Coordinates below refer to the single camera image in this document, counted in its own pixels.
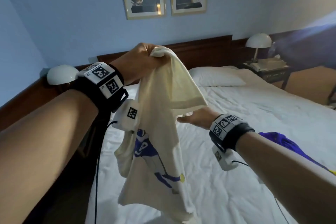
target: wooden furniture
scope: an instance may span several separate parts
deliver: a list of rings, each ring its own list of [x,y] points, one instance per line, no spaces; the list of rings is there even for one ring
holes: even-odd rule
[[[289,77],[292,73],[290,66],[287,66],[287,65],[281,68],[256,71],[253,67],[249,66],[247,63],[244,63],[242,65],[238,65],[237,68],[249,69],[252,72],[254,72],[256,75],[258,75],[259,77],[263,78],[268,83],[283,81],[281,85],[282,90],[286,88]]]

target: graphic print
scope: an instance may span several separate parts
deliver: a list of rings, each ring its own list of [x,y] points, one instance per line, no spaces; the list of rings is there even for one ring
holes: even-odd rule
[[[184,175],[174,177],[167,174],[165,166],[152,143],[149,141],[149,135],[145,130],[138,129],[135,139],[134,156],[142,157],[149,170],[151,170],[156,178],[171,189],[173,194],[179,194],[176,182],[184,182]]]

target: black wrist strap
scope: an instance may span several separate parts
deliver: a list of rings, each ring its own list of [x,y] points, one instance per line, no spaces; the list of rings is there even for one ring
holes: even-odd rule
[[[103,62],[87,67],[79,72],[81,76],[78,76],[71,88],[84,93],[99,111],[116,112],[128,98],[128,92],[122,87],[124,85],[122,74],[114,66],[108,66],[112,69],[108,69],[107,64]]]
[[[239,138],[247,132],[255,132],[247,122],[235,115],[221,114],[212,123],[209,135],[221,151],[236,150]]]

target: white lamp shade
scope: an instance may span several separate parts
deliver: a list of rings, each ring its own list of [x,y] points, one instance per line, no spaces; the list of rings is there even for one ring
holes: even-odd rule
[[[272,39],[265,33],[252,35],[246,42],[246,47],[250,48],[268,48],[272,45]]]
[[[48,71],[47,81],[50,85],[60,85],[76,80],[78,70],[73,66],[60,65]]]

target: bed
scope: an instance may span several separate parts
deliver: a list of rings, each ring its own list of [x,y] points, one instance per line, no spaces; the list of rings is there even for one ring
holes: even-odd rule
[[[247,120],[257,132],[276,131],[295,141],[308,155],[336,170],[336,112],[289,94],[246,69],[236,71],[245,86],[200,87],[209,106],[229,111]],[[134,97],[138,85],[127,86]],[[212,154],[208,132],[190,124],[177,123],[186,179],[191,199],[203,224],[207,223],[296,223],[278,205],[256,174],[244,165],[225,172]],[[114,151],[123,132],[108,128],[104,137],[98,185],[98,224],[165,223],[156,209],[145,205],[117,204],[124,184]],[[235,153],[238,160],[242,158]],[[95,182],[91,189],[86,224],[94,223]]]

